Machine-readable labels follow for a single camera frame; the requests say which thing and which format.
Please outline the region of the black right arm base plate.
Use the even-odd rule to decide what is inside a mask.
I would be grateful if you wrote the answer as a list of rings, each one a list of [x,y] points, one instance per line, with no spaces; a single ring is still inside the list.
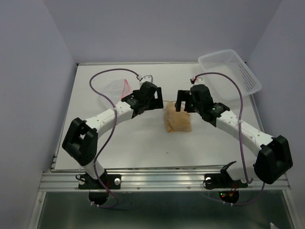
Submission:
[[[203,187],[207,190],[232,189],[247,188],[248,184],[241,182],[241,180],[234,181],[227,174],[212,173],[204,175]]]

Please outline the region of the beige bra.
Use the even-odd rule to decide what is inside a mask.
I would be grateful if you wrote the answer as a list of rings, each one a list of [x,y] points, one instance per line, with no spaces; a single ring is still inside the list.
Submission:
[[[191,116],[184,111],[177,112],[174,102],[168,102],[164,109],[164,127],[166,132],[192,131]]]

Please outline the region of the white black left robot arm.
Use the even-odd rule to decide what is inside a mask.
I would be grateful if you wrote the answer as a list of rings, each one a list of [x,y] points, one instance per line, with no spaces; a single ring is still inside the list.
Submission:
[[[151,82],[142,83],[140,89],[122,98],[113,108],[94,117],[72,120],[62,148],[73,157],[90,176],[90,183],[101,188],[106,183],[105,169],[95,161],[99,138],[116,125],[133,119],[147,110],[162,109],[161,87]]]

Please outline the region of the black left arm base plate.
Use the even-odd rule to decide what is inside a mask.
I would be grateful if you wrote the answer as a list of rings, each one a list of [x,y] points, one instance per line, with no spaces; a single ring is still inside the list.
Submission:
[[[94,190],[104,189],[104,186],[98,179],[93,179],[87,173],[77,174],[75,178],[78,180],[78,189],[80,190]],[[106,174],[103,175],[100,180],[110,190],[116,190],[121,188],[122,176],[120,174]]]

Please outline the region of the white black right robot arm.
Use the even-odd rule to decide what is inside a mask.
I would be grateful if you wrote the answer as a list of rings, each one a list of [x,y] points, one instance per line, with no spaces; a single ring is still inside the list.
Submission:
[[[246,146],[256,157],[250,167],[246,163],[240,166],[232,163],[226,171],[221,172],[219,180],[222,185],[230,186],[241,176],[238,170],[247,172],[248,178],[258,178],[266,184],[273,184],[293,166],[288,140],[279,135],[273,137],[240,120],[230,108],[223,103],[215,103],[210,91],[204,84],[192,86],[190,90],[179,90],[175,109],[197,113],[214,127],[225,131]]]

